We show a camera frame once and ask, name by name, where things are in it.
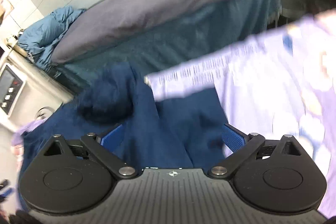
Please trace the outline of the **light blue quilt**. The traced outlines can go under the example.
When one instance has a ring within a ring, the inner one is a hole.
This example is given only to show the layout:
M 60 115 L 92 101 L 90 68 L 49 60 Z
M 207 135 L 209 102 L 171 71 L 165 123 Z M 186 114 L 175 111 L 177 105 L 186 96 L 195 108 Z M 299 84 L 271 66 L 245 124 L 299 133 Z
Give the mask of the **light blue quilt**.
M 64 6 L 27 27 L 18 39 L 18 46 L 29 54 L 37 67 L 47 71 L 51 55 L 71 24 L 86 11 Z

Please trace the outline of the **white machine with knobs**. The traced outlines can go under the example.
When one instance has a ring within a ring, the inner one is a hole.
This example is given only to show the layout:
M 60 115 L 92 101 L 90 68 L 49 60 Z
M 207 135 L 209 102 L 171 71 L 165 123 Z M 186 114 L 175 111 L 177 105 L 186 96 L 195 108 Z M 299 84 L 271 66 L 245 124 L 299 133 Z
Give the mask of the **white machine with knobs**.
M 73 95 L 11 51 L 1 57 L 1 124 L 11 130 L 35 120 L 42 110 L 53 113 Z

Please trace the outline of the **teal bed cover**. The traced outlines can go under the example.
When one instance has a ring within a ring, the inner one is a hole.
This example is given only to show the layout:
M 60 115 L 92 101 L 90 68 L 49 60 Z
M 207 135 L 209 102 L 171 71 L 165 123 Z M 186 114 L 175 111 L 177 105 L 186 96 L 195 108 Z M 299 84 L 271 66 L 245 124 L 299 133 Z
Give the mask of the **teal bed cover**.
M 105 67 L 130 62 L 143 74 L 161 71 L 266 29 L 277 0 L 221 0 L 87 52 L 56 68 L 79 91 Z

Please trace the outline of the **purple floral bed sheet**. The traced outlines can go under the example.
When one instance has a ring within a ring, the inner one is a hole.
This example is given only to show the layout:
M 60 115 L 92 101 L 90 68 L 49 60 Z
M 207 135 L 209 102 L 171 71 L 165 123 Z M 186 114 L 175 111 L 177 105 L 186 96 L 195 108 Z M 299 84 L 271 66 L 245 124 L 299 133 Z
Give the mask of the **purple floral bed sheet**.
M 23 209 L 11 223 L 335 223 L 334 10 L 142 78 L 157 102 L 213 87 L 226 124 L 267 140 L 293 135 L 326 179 L 318 209 L 267 213 L 209 170 L 146 167 L 86 211 Z

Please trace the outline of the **navy blue jacket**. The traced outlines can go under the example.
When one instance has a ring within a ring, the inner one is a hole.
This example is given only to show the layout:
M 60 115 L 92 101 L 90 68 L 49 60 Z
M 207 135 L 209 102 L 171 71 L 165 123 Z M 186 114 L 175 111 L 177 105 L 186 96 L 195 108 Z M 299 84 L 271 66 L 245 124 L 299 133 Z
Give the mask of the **navy blue jacket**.
M 138 71 L 121 63 L 104 70 L 90 87 L 23 135 L 19 181 L 55 134 L 76 140 L 90 132 L 106 134 L 118 124 L 123 137 L 112 153 L 135 170 L 181 167 L 207 171 L 224 159 L 222 133 L 227 122 L 213 87 L 157 102 Z

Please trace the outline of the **grey mattress pad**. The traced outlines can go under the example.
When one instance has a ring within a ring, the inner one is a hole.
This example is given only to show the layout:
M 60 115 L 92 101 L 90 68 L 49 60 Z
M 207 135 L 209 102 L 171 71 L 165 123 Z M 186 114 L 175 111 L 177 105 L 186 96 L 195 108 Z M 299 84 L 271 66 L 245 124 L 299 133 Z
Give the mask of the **grey mattress pad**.
M 51 61 L 66 63 L 217 1 L 221 0 L 103 0 L 71 24 Z

